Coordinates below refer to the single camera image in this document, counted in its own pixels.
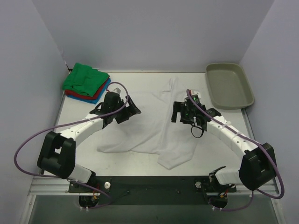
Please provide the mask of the blue t shirt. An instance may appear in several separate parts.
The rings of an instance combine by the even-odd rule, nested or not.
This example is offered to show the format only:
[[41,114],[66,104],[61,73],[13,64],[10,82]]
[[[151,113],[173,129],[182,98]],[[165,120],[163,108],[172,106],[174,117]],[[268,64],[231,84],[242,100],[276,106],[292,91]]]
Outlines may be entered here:
[[103,85],[101,85],[99,87],[99,89],[96,91],[96,93],[92,97],[79,95],[71,90],[66,90],[65,94],[67,97],[75,99],[75,100],[79,100],[79,101],[90,103],[90,104],[97,104],[110,83],[111,83],[111,79],[109,78],[105,81],[105,83]]

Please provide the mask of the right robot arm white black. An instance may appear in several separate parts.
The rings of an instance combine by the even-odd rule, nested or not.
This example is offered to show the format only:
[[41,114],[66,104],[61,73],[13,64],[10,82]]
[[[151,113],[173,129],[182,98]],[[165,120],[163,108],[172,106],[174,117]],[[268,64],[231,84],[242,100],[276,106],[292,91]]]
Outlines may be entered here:
[[203,132],[217,137],[241,160],[237,169],[223,166],[211,172],[211,181],[220,185],[242,184],[249,190],[256,190],[277,176],[274,149],[270,144],[265,143],[263,149],[260,149],[250,138],[229,124],[216,109],[207,109],[197,98],[194,100],[194,103],[188,98],[184,102],[175,101],[171,121],[175,123],[180,115],[181,123],[199,125]]

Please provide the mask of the white t shirt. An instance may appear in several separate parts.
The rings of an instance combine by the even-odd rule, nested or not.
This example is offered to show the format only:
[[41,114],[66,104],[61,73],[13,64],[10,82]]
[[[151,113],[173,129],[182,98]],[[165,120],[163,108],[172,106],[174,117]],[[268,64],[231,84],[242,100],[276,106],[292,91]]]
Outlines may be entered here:
[[179,79],[171,78],[158,90],[130,91],[129,95],[141,113],[101,130],[97,151],[157,154],[158,164],[166,169],[191,160],[203,132],[197,126],[171,122],[173,103],[186,97]]

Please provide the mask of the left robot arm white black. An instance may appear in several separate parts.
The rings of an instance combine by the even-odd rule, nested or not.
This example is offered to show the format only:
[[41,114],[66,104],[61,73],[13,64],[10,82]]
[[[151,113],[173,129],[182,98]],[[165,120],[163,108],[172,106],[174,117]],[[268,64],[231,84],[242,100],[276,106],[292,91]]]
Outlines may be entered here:
[[76,163],[77,146],[113,120],[120,124],[140,113],[130,96],[126,96],[125,102],[119,93],[108,92],[104,101],[96,105],[82,123],[59,133],[51,131],[46,134],[37,166],[61,179],[79,181],[80,188],[85,192],[94,190],[95,173]]

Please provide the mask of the red t shirt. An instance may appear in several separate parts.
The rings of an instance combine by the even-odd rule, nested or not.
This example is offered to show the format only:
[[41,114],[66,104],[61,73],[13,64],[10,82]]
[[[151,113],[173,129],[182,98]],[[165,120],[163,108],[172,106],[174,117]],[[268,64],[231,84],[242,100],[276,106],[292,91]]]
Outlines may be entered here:
[[79,94],[79,95],[83,95],[83,96],[88,96],[88,97],[92,97],[95,93],[96,93],[96,91],[99,89],[99,87],[94,87],[93,89],[89,89],[89,90],[85,90],[85,91],[81,91],[81,92],[79,92],[79,91],[74,91],[74,90],[72,90],[72,91],[74,91],[75,93],[77,93],[77,94]]

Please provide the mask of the grey plastic tray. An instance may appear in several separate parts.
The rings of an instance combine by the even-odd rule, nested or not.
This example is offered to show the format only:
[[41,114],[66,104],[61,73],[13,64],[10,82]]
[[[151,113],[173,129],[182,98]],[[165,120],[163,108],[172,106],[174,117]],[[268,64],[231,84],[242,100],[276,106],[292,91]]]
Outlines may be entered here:
[[206,66],[206,84],[215,108],[243,109],[255,101],[243,68],[236,63],[211,63]]

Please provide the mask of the green t shirt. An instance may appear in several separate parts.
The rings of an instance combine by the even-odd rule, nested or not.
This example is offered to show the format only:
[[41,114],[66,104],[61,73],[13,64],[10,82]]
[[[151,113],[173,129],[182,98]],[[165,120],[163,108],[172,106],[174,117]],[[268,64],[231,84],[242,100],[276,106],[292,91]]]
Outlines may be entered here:
[[108,78],[110,76],[105,72],[93,69],[88,65],[75,63],[72,71],[64,80],[62,89],[64,91],[68,89],[81,92],[99,87]]

